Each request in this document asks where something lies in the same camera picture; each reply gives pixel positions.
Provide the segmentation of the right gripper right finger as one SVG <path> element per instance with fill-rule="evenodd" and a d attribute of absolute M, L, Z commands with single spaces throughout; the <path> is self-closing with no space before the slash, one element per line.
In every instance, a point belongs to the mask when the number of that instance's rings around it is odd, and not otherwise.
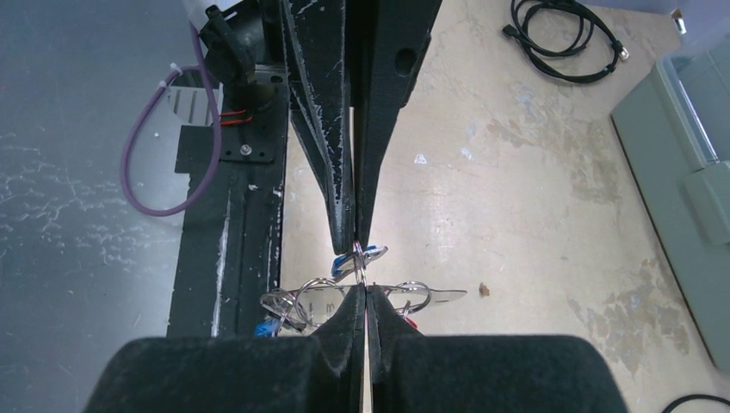
<path fill-rule="evenodd" d="M 625 412 L 604 358 L 565 335 L 426 336 L 367 290 L 375 412 Z"/>

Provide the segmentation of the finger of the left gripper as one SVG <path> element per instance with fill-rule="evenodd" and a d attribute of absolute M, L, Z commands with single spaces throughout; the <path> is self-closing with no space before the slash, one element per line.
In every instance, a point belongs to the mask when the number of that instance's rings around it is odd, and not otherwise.
<path fill-rule="evenodd" d="M 332 248 L 355 237 L 344 1 L 283 1 L 281 16 L 295 128 L 325 198 Z"/>
<path fill-rule="evenodd" d="M 354 109 L 355 238 L 368 244 L 380 169 L 409 101 L 439 1 L 352 1 L 348 54 Z"/>

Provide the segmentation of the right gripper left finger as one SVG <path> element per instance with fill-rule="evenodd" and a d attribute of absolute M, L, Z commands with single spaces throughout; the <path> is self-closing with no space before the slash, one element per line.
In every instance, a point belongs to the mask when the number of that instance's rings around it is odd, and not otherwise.
<path fill-rule="evenodd" d="M 87 412 L 357 412 L 366 288 L 310 336 L 144 338 L 109 361 Z"/>

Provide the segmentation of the metal keyring with keys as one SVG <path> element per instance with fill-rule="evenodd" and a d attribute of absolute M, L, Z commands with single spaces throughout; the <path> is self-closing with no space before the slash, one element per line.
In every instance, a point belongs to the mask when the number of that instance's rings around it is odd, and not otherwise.
<path fill-rule="evenodd" d="M 254 329 L 255 336 L 274 337 L 281 332 L 308 335 L 334 316 L 354 287 L 325 279 L 310 280 L 298 290 L 276 288 L 262 295 L 264 320 Z M 412 316 L 429 306 L 446 304 L 464 297 L 459 289 L 435 289 L 421 281 L 381 285 L 396 313 L 412 326 Z"/>

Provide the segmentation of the key with blue tag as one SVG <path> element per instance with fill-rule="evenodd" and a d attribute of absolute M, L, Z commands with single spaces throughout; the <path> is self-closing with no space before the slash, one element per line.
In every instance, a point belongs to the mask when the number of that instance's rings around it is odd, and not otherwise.
<path fill-rule="evenodd" d="M 366 248 L 358 244 L 347 254 L 337 256 L 331 266 L 330 278 L 338 283 L 357 271 L 365 270 L 367 266 L 388 252 L 385 245 L 370 245 Z"/>

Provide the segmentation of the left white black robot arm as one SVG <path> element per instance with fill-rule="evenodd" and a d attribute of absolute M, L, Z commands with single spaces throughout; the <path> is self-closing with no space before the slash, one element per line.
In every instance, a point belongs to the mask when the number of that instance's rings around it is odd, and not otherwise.
<path fill-rule="evenodd" d="M 381 166 L 431 41 L 438 1 L 187 1 L 235 108 L 281 65 L 294 130 L 338 254 L 368 245 Z"/>

